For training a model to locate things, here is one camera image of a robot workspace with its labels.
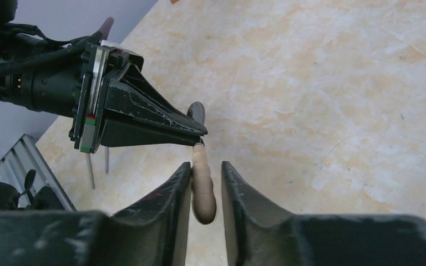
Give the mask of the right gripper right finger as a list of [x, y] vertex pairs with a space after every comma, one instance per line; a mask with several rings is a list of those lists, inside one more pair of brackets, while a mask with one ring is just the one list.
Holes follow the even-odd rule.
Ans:
[[229, 265], [426, 265], [426, 220], [402, 214], [295, 214], [221, 165]]

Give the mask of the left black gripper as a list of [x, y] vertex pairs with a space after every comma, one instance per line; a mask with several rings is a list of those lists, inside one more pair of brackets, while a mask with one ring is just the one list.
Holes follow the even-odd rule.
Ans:
[[[147, 81], [139, 54], [107, 41], [113, 18], [91, 35], [57, 41], [15, 24], [17, 7], [0, 1], [0, 101], [71, 117], [69, 137], [86, 154], [99, 144], [192, 146], [207, 135]], [[115, 118], [103, 120], [103, 109]]]

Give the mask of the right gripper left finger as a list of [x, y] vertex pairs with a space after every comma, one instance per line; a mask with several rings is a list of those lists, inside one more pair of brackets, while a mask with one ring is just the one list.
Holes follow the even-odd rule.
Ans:
[[101, 211], [0, 211], [0, 265], [184, 265], [191, 165], [146, 196]]

